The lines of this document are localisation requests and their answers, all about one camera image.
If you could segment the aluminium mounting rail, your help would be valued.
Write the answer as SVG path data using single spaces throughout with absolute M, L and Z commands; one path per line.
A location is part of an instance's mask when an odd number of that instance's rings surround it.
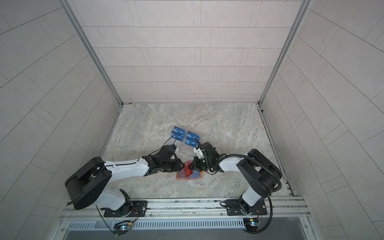
M 270 215 L 270 205 L 273 206 L 273 217 L 309 217 L 310 211 L 302 197 L 272 196 L 272 204 L 265 200 L 265 204 L 258 207 L 253 215 L 241 216 L 241 210 L 234 210 L 235 216 L 229 216 L 224 207 L 224 198 L 186 198 L 186 199 L 148 199 L 145 207 L 139 206 L 139 220 L 160 219 L 212 219 L 212 218 L 255 218 L 264 221 Z

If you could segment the orange card holder wallet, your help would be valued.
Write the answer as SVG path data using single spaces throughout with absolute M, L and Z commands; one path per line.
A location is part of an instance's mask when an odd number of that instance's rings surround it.
M 196 170 L 183 169 L 176 174 L 176 180 L 201 179 L 202 173 Z

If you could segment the left circuit board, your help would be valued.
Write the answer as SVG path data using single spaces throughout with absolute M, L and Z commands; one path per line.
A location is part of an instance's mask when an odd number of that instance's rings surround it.
M 133 227 L 133 223 L 131 221 L 122 221 L 114 225 L 114 233 L 118 236 L 125 235 L 128 231 L 130 231 Z

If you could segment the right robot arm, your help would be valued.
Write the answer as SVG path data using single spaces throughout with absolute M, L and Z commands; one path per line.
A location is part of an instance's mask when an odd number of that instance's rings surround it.
M 246 155 L 219 154 L 210 143 L 198 144 L 194 148 L 194 157 L 188 169 L 216 174 L 218 172 L 240 172 L 249 187 L 235 204 L 226 202 L 227 208 L 239 209 L 245 215 L 256 211 L 257 204 L 282 188 L 282 172 L 268 158 L 256 149 Z

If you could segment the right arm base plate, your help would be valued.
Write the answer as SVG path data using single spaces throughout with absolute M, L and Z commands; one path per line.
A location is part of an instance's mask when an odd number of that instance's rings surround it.
M 226 208 L 228 216 L 264 216 L 268 213 L 264 200 L 256 202 L 253 206 L 249 206 L 243 200 L 228 199 L 222 201 L 220 205 Z

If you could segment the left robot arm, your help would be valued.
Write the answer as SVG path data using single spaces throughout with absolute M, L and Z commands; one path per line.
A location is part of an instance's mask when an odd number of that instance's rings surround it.
M 68 205 L 73 205 L 76 210 L 97 205 L 118 211 L 129 202 L 129 197 L 124 191 L 118 193 L 108 189 L 107 185 L 121 179 L 145 177 L 158 172 L 177 173 L 185 165 L 176 153 L 175 145 L 164 145 L 154 155 L 136 160 L 111 162 L 94 157 L 65 181 L 71 198 Z

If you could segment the right clear card display stand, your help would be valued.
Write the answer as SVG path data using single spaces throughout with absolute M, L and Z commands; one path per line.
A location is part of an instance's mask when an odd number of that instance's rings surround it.
M 199 146 L 198 142 L 200 141 L 200 139 L 201 139 L 200 135 L 197 135 L 192 132 L 187 132 L 186 138 L 185 138 L 185 145 L 192 148 L 196 148 Z

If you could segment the circuit board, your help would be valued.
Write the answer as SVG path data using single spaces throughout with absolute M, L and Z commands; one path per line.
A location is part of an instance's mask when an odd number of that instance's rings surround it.
M 128 231 L 130 231 L 133 227 L 133 223 L 131 221 L 122 221 L 114 225 L 114 233 L 118 236 L 125 235 Z
M 259 219 L 243 219 L 246 232 L 257 232 L 260 228 Z

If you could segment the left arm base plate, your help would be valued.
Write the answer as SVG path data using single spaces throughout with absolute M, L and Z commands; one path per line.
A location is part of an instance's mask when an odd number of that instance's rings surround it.
M 113 211 L 109 208 L 102 208 L 104 210 L 103 217 L 106 218 L 137 218 L 144 217 L 146 214 L 148 202 L 147 201 L 132 201 L 130 204 L 125 203 L 121 208 Z

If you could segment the right circuit board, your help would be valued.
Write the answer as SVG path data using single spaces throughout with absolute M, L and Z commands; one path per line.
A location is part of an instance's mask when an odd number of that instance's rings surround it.
M 260 228 L 259 219 L 243 219 L 246 232 L 257 232 Z

